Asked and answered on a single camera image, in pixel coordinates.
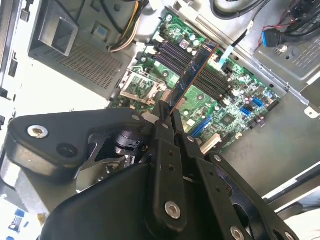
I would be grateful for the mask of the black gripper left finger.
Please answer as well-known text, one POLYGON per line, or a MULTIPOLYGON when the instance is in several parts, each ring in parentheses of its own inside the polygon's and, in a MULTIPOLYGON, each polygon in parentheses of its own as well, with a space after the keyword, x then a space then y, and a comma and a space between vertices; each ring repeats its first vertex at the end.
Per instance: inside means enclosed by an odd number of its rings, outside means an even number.
POLYGON ((20 116, 8 125, 4 165, 14 189, 44 208, 47 227, 183 227, 187 224, 181 150, 171 108, 151 122, 131 108, 20 116), (77 192, 81 171, 132 156, 134 163, 77 192))

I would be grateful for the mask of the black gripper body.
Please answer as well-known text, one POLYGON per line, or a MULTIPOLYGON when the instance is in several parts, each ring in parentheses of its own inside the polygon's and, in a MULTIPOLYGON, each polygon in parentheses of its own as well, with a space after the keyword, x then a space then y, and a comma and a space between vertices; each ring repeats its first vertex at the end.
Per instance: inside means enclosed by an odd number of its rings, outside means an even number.
POLYGON ((200 240, 188 229, 182 168, 130 166, 60 204, 42 240, 200 240))

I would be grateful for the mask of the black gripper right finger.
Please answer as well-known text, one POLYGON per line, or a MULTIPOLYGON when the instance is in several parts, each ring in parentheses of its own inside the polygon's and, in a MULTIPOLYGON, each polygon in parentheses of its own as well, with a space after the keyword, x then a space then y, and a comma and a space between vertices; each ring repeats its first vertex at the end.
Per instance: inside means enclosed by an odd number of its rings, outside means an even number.
POLYGON ((175 142, 182 155, 187 228, 200 240, 296 240, 294 231, 218 153, 203 154, 172 113, 175 142))

